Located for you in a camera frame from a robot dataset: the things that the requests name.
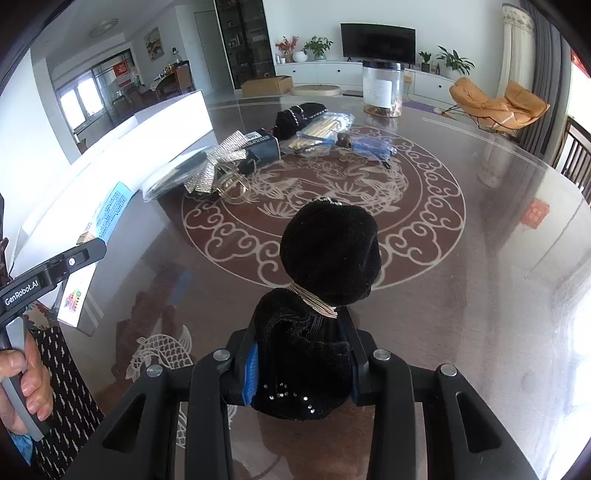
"plastic package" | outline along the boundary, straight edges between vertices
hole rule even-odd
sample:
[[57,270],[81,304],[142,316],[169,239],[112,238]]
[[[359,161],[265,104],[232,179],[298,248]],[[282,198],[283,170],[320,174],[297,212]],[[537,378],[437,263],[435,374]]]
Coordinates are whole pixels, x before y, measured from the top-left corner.
[[317,148],[330,149],[337,136],[351,128],[355,117],[350,113],[326,112],[282,144],[284,153],[311,153]]
[[141,186],[144,201],[154,200],[193,177],[198,166],[207,160],[206,151],[210,149],[191,146],[152,173]]
[[390,157],[398,153],[396,147],[387,141],[364,135],[351,135],[348,132],[339,134],[337,146],[352,150],[369,160],[381,162],[389,162]]

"television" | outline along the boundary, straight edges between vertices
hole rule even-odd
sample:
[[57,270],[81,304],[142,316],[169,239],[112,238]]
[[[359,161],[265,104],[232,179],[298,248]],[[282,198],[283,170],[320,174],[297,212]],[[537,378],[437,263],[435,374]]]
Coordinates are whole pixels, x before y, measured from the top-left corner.
[[341,23],[343,57],[415,63],[416,31],[413,28],[367,23]]

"white cabinet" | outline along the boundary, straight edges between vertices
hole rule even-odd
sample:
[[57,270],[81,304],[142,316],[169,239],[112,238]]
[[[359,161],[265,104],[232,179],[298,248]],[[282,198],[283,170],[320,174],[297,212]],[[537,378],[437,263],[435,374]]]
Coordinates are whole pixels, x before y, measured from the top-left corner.
[[318,63],[318,83],[326,85],[363,85],[363,67],[357,63]]
[[[338,85],[343,90],[363,89],[363,65],[357,62],[325,60],[284,63],[276,65],[275,72],[277,75],[289,75],[296,86],[320,83]],[[452,80],[419,70],[407,70],[405,77],[409,77],[411,82],[410,85],[405,84],[405,100],[410,99],[441,108],[455,104],[449,93],[449,87],[453,85]]]
[[414,94],[454,105],[455,101],[449,93],[453,81],[440,75],[415,72]]
[[305,63],[284,63],[275,65],[277,75],[289,75],[294,85],[338,85],[345,89],[361,89],[363,66],[360,63],[344,61],[308,61]]
[[318,73],[314,63],[285,63],[275,65],[277,75],[288,75],[293,78],[294,85],[318,83]]

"dining table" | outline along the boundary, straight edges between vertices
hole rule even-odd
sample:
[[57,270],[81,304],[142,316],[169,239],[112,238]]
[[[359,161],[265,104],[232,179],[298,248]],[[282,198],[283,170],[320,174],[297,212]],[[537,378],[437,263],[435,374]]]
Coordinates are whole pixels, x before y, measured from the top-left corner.
[[[315,98],[207,106],[218,140],[272,131],[279,111]],[[63,326],[76,365],[108,414],[146,367],[179,368],[226,345],[259,299],[290,283],[281,235],[329,196],[374,217],[382,268],[355,326],[406,363],[453,364],[540,478],[558,480],[591,437],[591,210],[539,158],[470,122],[363,99],[322,98],[354,117],[352,135],[393,147],[389,165],[342,148],[283,154],[248,176],[236,202],[188,193],[131,199],[98,263],[80,329]],[[416,404],[418,478],[427,478]],[[350,401],[319,421],[229,409],[237,479],[364,479],[373,407]],[[186,416],[177,432],[178,478]]]

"clear plastic jar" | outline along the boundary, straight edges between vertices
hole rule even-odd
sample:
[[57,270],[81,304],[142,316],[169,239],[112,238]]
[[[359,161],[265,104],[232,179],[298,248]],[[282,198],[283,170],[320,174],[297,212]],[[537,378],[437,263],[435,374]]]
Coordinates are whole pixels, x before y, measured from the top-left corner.
[[370,115],[402,115],[404,66],[383,61],[363,62],[363,110]]

